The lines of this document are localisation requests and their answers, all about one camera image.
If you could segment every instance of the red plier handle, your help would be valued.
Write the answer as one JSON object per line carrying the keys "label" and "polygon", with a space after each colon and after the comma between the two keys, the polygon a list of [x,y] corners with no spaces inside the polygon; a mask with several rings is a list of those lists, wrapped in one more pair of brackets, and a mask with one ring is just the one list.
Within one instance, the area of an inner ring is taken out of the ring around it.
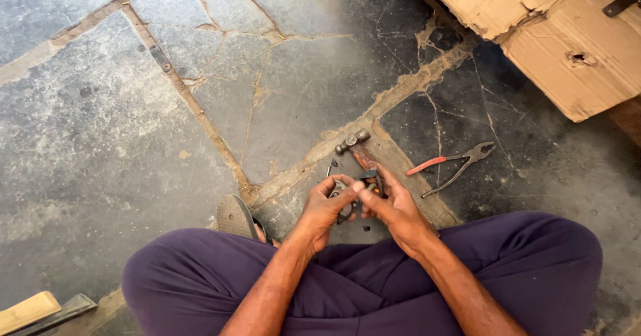
{"label": "red plier handle", "polygon": [[444,156],[439,156],[437,158],[432,158],[431,160],[425,161],[425,162],[421,163],[420,165],[412,168],[411,170],[405,172],[405,176],[412,176],[413,174],[415,174],[417,172],[421,172],[422,170],[428,168],[429,166],[436,165],[438,163],[442,163],[442,162],[445,162],[445,161],[447,161],[447,157],[444,157]]}

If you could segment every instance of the black sandal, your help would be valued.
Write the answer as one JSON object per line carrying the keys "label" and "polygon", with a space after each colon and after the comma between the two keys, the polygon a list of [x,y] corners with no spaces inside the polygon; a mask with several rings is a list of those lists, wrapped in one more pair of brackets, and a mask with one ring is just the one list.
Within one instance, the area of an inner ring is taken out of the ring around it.
{"label": "black sandal", "polygon": [[265,232],[265,228],[260,221],[251,217],[249,208],[245,205],[240,197],[235,194],[227,195],[220,200],[218,204],[216,221],[218,230],[228,234],[247,237],[248,239],[260,240],[254,224],[263,232],[265,243],[274,245],[274,241]]}

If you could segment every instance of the hammer head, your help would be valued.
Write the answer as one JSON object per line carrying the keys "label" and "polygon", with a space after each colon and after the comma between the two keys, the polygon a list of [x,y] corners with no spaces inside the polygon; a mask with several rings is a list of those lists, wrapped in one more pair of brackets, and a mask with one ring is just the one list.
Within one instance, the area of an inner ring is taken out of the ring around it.
{"label": "hammer head", "polygon": [[364,128],[354,133],[353,135],[347,137],[343,142],[339,143],[334,147],[334,151],[338,154],[343,154],[345,151],[349,150],[353,145],[362,143],[370,138],[369,132]]}

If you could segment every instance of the cardboard box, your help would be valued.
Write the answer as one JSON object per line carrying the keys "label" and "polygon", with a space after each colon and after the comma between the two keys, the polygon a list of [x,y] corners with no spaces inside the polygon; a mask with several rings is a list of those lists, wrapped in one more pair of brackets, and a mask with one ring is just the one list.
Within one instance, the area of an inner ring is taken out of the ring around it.
{"label": "cardboard box", "polygon": [[641,8],[613,0],[442,0],[575,122],[641,94]]}

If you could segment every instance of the man's right hand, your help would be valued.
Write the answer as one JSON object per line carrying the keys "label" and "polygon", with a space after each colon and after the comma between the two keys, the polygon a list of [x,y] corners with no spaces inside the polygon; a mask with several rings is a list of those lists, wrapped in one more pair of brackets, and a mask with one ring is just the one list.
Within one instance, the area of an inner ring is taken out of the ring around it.
{"label": "man's right hand", "polygon": [[421,215],[412,194],[396,176],[379,163],[374,166],[383,179],[383,191],[388,198],[380,198],[368,190],[360,191],[358,197],[363,201],[362,217],[377,217],[383,221],[399,247],[409,257],[417,260],[422,257],[422,243],[429,238],[438,237],[438,232]]}

